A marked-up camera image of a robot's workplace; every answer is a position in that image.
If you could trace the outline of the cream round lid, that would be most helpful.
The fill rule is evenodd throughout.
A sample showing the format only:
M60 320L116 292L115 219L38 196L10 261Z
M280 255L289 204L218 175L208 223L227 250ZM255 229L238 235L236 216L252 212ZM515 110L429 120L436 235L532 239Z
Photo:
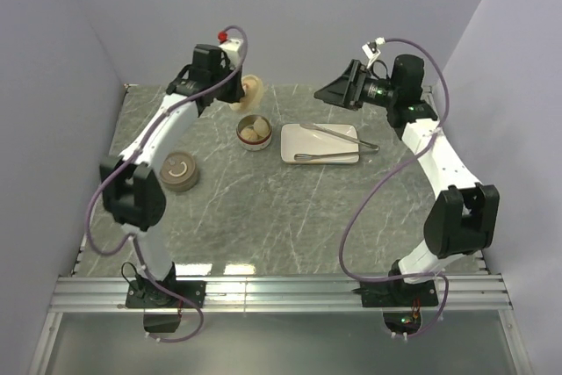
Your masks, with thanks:
M244 91L242 99L229 107L232 111L238 113L251 112L258 107L263 99L265 92L263 81L258 76L246 75L241 78L241 86Z

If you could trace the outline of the white peeled egg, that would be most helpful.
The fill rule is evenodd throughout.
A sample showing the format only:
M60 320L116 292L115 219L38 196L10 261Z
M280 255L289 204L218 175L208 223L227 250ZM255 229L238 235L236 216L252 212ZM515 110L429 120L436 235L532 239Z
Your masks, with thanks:
M260 138L265 138L270 133L270 125L267 120L263 118L255 120L253 129Z

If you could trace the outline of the beige steamed bun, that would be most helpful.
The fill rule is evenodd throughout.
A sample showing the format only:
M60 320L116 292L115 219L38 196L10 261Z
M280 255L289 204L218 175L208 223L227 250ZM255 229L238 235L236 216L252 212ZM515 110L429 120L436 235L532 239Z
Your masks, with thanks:
M256 132L254 127L246 126L240 131L241 138L246 142L256 142L260 140L260 135Z

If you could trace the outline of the red striped steel tin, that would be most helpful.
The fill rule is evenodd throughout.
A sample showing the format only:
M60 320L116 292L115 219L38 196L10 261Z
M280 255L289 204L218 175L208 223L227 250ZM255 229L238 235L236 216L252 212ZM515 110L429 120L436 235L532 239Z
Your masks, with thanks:
M240 131L246 127L246 126L253 126L253 123L255 122L256 119L258 118L263 118L266 119L265 117L261 116L261 115L248 115L245 116L244 118L242 118L237 127L236 127L236 136L239 140L239 142L241 143L242 147L248 151L260 151L263 150L265 148L267 148L270 143L271 143L271 139L272 139L272 127L270 122L267 120L267 122L270 125L270 133L265 137L265 138L260 138L259 141L256 142L246 142L244 141L241 136L240 136Z

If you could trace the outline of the metal serving tongs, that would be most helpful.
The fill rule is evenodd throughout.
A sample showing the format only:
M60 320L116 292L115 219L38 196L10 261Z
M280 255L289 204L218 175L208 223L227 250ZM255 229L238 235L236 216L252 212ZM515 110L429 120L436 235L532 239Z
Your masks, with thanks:
M351 124L286 124L281 130L281 157L290 164L351 165L360 155L375 155L379 146L360 141Z

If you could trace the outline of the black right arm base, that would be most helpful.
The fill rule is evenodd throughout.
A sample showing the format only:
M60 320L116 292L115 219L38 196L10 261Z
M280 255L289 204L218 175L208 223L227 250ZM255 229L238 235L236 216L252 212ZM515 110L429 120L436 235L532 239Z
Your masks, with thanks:
M358 288L353 293L360 296L362 307L395 308L417 306L437 306L439 298L433 280L419 284L409 284L399 280L366 281L356 278Z

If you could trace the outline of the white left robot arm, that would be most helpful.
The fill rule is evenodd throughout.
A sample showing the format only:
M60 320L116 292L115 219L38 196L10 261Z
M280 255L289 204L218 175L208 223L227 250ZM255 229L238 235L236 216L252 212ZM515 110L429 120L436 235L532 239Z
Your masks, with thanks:
M177 141L207 106L214 100L232 104L242 99L246 53L245 41L237 38L217 46L196 45L191 63L169 83L148 125L118 155L100 163L104 209L133 244L142 277L151 279L146 294L157 306L172 304L178 288L169 279L174 263L162 238L166 196L159 173Z

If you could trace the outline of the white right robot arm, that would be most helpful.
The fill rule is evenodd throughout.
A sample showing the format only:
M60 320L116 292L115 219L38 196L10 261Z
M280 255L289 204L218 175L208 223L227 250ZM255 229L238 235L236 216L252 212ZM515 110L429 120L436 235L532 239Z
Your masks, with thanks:
M443 132L443 120L422 99L425 62L401 54L386 78L377 78L358 60L343 74L314 93L314 98L348 110L363 105L385 109L387 122L412 152L386 176L387 182L411 163L418 162L435 195L423 225L420 244L398 262L396 278L387 284L390 299L409 303L418 284L443 271L462 256L490 247L500 202L492 184L483 184L463 164Z

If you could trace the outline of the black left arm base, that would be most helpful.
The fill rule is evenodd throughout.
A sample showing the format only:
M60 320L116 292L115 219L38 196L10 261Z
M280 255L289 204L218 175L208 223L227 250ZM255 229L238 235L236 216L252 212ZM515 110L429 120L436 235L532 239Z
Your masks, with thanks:
M202 307L205 301L206 282L203 280L177 280L165 285L172 294L155 287L148 279L140 278L128 283L125 307L131 309L193 308Z

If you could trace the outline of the white rectangular plate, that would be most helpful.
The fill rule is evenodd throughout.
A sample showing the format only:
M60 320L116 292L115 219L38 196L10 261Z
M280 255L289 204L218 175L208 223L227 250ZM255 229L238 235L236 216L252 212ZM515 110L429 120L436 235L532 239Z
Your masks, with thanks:
M321 131L308 130L300 124L285 124L280 132L280 155L287 164L355 164L359 162L359 145ZM296 154L320 155L311 161L296 161Z

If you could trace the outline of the aluminium mounting rail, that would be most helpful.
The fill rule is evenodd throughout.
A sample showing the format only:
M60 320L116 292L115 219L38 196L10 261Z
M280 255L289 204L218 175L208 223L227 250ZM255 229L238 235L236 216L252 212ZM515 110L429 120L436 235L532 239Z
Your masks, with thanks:
M500 275L483 271L449 274L447 311L510 310L508 289ZM206 282L206 313L362 312L359 283L343 274L294 276L195 276L181 281ZM126 308L128 283L117 278L59 278L50 301L53 313L117 313Z

